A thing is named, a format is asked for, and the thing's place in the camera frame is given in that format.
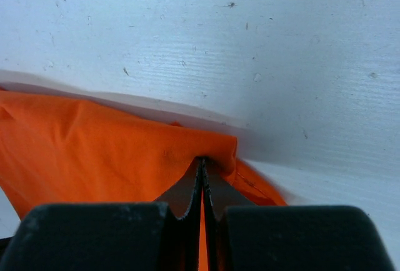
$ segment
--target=white painted surface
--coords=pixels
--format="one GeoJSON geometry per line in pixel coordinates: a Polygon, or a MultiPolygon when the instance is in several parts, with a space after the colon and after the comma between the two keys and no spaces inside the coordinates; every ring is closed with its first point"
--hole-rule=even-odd
{"type": "Polygon", "coordinates": [[[14,235],[18,225],[17,213],[0,188],[0,239],[14,235]]]}
{"type": "Polygon", "coordinates": [[[235,134],[291,203],[364,209],[400,266],[400,0],[1,0],[0,69],[235,134]]]}

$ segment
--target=fold in fabric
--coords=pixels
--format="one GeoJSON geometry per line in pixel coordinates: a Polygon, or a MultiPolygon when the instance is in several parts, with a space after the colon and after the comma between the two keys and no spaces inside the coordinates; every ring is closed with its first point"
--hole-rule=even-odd
{"type": "Polygon", "coordinates": [[[273,186],[236,159],[236,145],[229,135],[91,101],[0,91],[0,185],[20,218],[55,202],[152,201],[195,157],[214,160],[256,204],[284,205],[273,186]]]}

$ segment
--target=white wall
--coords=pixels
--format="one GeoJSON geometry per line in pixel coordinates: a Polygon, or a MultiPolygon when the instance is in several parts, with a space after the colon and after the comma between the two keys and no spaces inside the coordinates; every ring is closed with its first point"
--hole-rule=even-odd
{"type": "Polygon", "coordinates": [[[400,265],[399,4],[0,0],[0,82],[237,135],[290,203],[364,209],[400,265]]]}

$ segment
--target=orange fabric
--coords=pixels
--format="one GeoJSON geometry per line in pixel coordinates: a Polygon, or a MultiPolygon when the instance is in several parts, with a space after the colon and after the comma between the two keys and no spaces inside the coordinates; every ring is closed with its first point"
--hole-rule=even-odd
{"type": "Polygon", "coordinates": [[[52,202],[152,201],[197,156],[217,162],[221,175],[255,203],[284,205],[236,159],[236,143],[235,137],[144,120],[91,101],[0,91],[0,185],[20,218],[52,202]]]}

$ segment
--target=orange cloth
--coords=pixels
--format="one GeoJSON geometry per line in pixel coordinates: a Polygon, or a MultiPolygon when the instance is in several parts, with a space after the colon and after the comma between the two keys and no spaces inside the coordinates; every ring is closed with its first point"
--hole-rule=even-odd
{"type": "MultiPolygon", "coordinates": [[[[236,144],[235,137],[144,120],[91,101],[0,91],[0,185],[20,218],[52,202],[152,201],[195,157],[205,156],[256,204],[284,205],[236,159],[236,144]]],[[[205,270],[203,230],[201,240],[205,270]]]]}

